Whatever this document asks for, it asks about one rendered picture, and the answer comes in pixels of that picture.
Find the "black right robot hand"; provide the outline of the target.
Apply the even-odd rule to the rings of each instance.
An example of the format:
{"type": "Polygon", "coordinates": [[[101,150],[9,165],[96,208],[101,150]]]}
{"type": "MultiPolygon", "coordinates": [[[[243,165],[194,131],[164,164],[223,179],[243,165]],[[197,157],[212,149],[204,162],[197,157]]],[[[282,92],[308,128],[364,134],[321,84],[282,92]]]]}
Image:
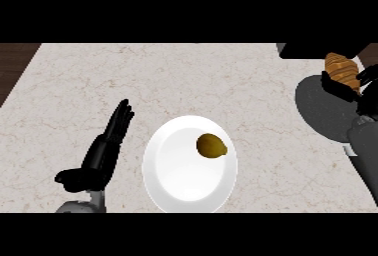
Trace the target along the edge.
{"type": "Polygon", "coordinates": [[[327,71],[322,72],[324,90],[347,102],[358,103],[356,113],[378,121],[378,64],[370,66],[356,76],[365,86],[362,94],[344,84],[334,81],[327,71]]]}

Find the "brown striped croissant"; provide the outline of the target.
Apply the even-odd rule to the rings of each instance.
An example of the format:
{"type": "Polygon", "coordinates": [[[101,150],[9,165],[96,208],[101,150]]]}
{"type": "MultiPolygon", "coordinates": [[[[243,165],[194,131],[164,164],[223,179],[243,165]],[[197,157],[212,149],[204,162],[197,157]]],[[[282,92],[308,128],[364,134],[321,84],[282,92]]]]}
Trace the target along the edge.
{"type": "Polygon", "coordinates": [[[361,93],[361,81],[356,78],[359,68],[352,59],[344,55],[330,53],[325,57],[325,71],[334,81],[349,86],[356,93],[361,93]]]}

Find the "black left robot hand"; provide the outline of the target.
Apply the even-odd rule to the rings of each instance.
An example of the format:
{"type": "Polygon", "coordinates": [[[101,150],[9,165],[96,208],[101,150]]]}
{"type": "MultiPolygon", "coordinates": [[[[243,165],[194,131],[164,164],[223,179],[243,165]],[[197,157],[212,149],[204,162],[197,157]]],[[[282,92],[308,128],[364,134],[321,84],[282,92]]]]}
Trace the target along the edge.
{"type": "Polygon", "coordinates": [[[111,181],[123,140],[127,134],[135,112],[124,99],[113,113],[104,133],[95,138],[82,167],[62,170],[55,181],[64,189],[77,193],[85,190],[102,191],[111,181]]]}

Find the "white oval plate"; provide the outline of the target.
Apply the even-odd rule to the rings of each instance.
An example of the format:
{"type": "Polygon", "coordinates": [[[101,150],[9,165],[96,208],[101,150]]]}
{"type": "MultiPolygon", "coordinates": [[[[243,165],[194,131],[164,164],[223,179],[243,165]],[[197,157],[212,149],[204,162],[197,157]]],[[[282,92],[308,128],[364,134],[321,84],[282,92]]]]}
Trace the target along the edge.
{"type": "Polygon", "coordinates": [[[164,212],[216,212],[238,175],[235,146],[222,126],[201,116],[172,119],[148,142],[142,173],[150,197],[164,212]],[[207,133],[228,148],[228,153],[213,159],[197,150],[197,140],[207,133]]]}

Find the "dark grey pan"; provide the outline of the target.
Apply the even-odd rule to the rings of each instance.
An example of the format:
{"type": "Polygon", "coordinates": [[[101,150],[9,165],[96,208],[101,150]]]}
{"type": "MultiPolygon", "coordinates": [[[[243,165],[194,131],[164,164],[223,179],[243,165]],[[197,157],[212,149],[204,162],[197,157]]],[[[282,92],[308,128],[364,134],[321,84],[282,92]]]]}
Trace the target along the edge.
{"type": "Polygon", "coordinates": [[[322,88],[321,75],[306,77],[296,88],[296,105],[312,129],[330,140],[347,143],[347,131],[358,118],[358,103],[347,102],[322,88]]]}

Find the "black appliance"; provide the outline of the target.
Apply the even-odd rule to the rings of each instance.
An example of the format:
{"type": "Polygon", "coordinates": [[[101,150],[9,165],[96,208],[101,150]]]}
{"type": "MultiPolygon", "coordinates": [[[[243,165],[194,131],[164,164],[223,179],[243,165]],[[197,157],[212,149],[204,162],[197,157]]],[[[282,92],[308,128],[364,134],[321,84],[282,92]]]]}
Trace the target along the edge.
{"type": "Polygon", "coordinates": [[[324,59],[330,53],[337,53],[349,59],[353,59],[367,46],[367,42],[277,44],[279,57],[282,59],[324,59]]]}

